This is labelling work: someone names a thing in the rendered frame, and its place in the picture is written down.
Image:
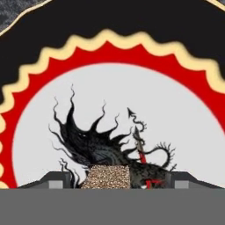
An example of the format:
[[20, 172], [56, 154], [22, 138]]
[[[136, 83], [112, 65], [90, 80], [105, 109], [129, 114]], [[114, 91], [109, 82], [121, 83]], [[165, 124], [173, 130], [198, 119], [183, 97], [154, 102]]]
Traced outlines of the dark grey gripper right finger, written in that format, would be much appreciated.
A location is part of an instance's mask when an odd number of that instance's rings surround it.
[[171, 189], [221, 189], [218, 185], [213, 185], [208, 182], [198, 180], [186, 171], [167, 172], [165, 176], [165, 186]]

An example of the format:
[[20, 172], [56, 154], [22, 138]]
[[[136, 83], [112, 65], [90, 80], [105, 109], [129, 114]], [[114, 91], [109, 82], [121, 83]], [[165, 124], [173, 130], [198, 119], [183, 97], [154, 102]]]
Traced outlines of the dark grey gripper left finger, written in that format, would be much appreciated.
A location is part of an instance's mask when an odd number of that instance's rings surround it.
[[50, 171], [40, 180], [20, 186], [21, 189], [67, 189], [70, 188], [70, 174], [62, 171]]

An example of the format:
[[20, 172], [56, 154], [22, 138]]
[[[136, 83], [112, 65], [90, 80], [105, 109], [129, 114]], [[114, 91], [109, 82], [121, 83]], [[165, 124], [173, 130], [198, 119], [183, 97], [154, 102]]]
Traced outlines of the brown speckled dessert block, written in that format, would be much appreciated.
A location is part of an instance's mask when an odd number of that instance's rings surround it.
[[83, 189], [129, 189], [130, 172], [122, 165], [94, 165], [84, 180]]

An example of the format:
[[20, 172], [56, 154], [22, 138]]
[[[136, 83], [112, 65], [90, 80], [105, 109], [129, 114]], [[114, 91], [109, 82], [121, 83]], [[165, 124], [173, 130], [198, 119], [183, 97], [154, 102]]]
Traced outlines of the black red patterned plate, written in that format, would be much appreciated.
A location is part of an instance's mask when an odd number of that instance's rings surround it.
[[225, 6], [45, 0], [0, 33], [0, 188], [91, 166], [225, 187]]

